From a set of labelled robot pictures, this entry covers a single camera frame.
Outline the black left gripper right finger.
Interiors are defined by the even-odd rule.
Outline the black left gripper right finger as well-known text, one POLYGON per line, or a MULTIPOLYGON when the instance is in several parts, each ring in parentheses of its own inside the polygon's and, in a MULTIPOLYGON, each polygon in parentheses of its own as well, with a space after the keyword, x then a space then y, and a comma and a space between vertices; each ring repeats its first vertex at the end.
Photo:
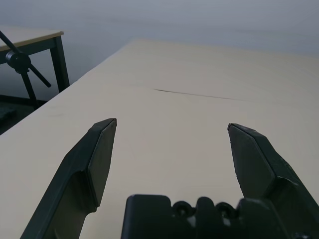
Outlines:
POLYGON ((317 239, 319 206, 290 164, 257 131, 236 123, 227 130, 243 196, 269 200, 290 237, 317 239))

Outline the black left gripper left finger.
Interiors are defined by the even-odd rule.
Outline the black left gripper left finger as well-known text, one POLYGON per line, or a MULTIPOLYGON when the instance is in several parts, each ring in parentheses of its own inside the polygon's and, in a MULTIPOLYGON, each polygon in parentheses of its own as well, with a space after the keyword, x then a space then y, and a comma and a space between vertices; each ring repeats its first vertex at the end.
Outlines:
POLYGON ((106 186, 117 120, 93 124, 65 155, 27 224, 23 239, 77 239, 106 186))

